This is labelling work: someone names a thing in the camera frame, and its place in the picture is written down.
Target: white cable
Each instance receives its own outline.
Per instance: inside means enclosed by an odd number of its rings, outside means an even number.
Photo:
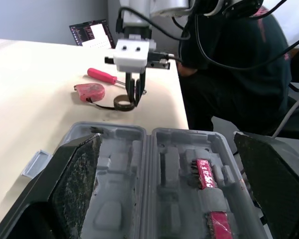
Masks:
[[[299,100],[291,107],[291,109],[288,111],[286,116],[284,117],[283,121],[281,121],[279,127],[276,129],[275,133],[273,134],[272,138],[276,138],[277,135],[280,133],[280,131],[283,129],[287,121],[289,120],[290,116],[293,114],[293,112],[297,109],[299,106]]]

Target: black rubber pad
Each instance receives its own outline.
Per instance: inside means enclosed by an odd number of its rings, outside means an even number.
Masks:
[[[101,142],[95,135],[77,149],[52,194],[52,205],[69,239],[80,238],[94,190]]]
[[[268,220],[273,238],[298,238],[299,176],[285,161],[292,154],[283,144],[278,153],[275,147],[282,142],[276,143],[273,139],[263,141],[236,134],[235,143],[253,195]],[[294,160],[297,166],[299,159],[295,157]]]

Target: screwdriver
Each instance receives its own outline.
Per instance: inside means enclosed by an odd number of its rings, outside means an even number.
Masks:
[[[111,76],[108,73],[105,73],[103,71],[99,71],[99,70],[94,69],[94,68],[89,68],[88,69],[88,76],[90,76],[90,77],[92,77],[96,80],[99,80],[99,81],[110,83],[111,85],[114,85],[114,84],[118,83],[122,86],[125,86],[125,83],[122,82],[122,81],[118,81],[118,78],[116,76]]]

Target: gray wall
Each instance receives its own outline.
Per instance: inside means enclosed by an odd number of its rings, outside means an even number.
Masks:
[[[69,25],[107,16],[107,0],[0,0],[0,38],[75,45]]]
[[[116,19],[118,17],[118,10],[120,8],[120,1],[119,0],[108,0],[108,9],[109,9],[109,28],[113,35],[113,38],[117,40],[117,36],[115,33],[115,23]],[[168,32],[174,34],[174,35],[181,35],[181,30],[177,28],[172,20],[170,18],[166,17],[155,17],[153,21],[157,24],[159,24],[161,27],[166,29]],[[181,25],[185,25],[186,18],[183,17],[181,19],[178,19],[178,22]],[[169,53],[176,54],[177,48],[178,48],[178,42],[170,39],[169,37],[165,36],[161,32],[157,31],[155,28],[153,28],[152,31],[152,38],[157,43],[157,51],[165,51]]]

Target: red label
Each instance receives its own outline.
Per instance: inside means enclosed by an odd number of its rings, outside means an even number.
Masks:
[[[199,180],[202,184],[202,189],[215,188],[215,181],[211,172],[211,167],[206,159],[198,159],[197,167],[199,172]]]
[[[226,213],[210,213],[210,223],[213,226],[213,229],[210,230],[212,238],[233,239]]]

